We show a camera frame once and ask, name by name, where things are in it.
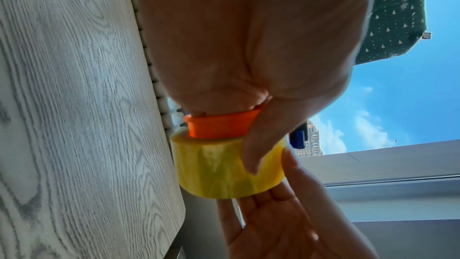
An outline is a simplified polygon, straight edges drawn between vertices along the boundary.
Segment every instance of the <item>green fabric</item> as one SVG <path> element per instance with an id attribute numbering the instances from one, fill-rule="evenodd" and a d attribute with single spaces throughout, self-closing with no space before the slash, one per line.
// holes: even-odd
<path id="1" fill-rule="evenodd" d="M 425 0 L 374 0 L 356 65 L 405 54 L 425 30 Z"/>

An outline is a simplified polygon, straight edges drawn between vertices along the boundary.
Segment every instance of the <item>dark blue object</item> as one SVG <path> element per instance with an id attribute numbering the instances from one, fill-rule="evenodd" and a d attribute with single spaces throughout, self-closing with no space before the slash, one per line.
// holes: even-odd
<path id="1" fill-rule="evenodd" d="M 289 143 L 294 149 L 305 149 L 305 140 L 308 141 L 306 122 L 289 134 Z"/>

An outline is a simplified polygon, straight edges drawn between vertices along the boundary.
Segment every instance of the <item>cloud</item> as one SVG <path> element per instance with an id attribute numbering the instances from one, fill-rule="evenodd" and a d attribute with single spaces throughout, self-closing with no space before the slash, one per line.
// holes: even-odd
<path id="1" fill-rule="evenodd" d="M 346 146 L 342 140 L 344 133 L 334 129 L 330 120 L 324 122 L 320 115 L 315 115 L 310 120 L 320 132 L 320 148 L 324 154 L 346 153 Z"/>
<path id="2" fill-rule="evenodd" d="M 374 91 L 374 87 L 370 87 L 370 86 L 364 87 L 363 90 L 364 90 L 365 93 L 369 94 L 372 91 Z"/>
<path id="3" fill-rule="evenodd" d="M 355 117 L 355 126 L 358 134 L 363 139 L 364 144 L 371 149 L 380 149 L 391 147 L 394 142 L 388 137 L 388 133 L 383 128 L 372 123 L 373 120 L 379 122 L 379 119 L 372 118 L 369 112 L 361 110 Z"/>

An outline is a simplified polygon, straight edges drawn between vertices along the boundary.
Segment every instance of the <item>yellow tape roll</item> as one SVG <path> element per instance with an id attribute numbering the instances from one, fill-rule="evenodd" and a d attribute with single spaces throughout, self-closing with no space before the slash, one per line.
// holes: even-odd
<path id="1" fill-rule="evenodd" d="M 253 176 L 242 164 L 242 137 L 226 140 L 191 138 L 184 129 L 171 136 L 171 149 L 179 184 L 191 194 L 213 199 L 231 199 L 268 190 L 284 179 L 282 139 L 264 157 L 260 172 Z"/>

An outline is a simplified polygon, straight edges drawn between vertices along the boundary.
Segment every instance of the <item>person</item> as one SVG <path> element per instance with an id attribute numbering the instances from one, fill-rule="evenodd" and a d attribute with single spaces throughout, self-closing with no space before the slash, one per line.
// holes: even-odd
<path id="1" fill-rule="evenodd" d="M 241 152 L 247 171 L 256 174 L 280 139 L 345 90 L 373 0 L 138 1 L 154 69 L 192 116 L 264 104 Z M 284 167 L 294 192 L 281 184 L 241 199 L 244 229 L 229 214 L 229 202 L 219 202 L 231 257 L 279 258 L 292 247 L 288 258 L 374 258 L 321 184 L 289 155 Z M 313 232 L 319 240 L 311 240 Z"/>
<path id="2" fill-rule="evenodd" d="M 230 259 L 376 259 L 369 240 L 345 217 L 326 188 L 285 148 L 285 182 L 238 199 L 242 228 L 231 200 L 218 212 Z"/>

